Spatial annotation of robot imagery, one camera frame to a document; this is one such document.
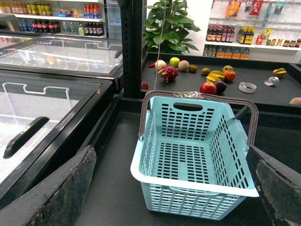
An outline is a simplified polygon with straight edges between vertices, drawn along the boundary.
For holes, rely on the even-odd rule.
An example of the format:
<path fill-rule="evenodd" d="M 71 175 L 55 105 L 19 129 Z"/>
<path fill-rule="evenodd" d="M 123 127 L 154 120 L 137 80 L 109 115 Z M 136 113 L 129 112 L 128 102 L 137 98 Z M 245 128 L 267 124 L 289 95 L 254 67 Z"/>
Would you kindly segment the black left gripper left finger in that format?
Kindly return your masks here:
<path fill-rule="evenodd" d="M 90 188 L 96 164 L 92 146 L 0 211 L 2 226 L 72 226 Z"/>

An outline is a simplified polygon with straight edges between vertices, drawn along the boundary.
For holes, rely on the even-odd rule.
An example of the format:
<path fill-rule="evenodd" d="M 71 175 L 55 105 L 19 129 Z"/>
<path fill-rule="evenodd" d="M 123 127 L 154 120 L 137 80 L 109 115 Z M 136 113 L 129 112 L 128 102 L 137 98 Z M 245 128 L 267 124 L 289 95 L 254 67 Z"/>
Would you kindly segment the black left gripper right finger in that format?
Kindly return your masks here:
<path fill-rule="evenodd" d="M 301 224 L 301 175 L 251 145 L 246 157 L 260 200 L 274 226 Z"/>

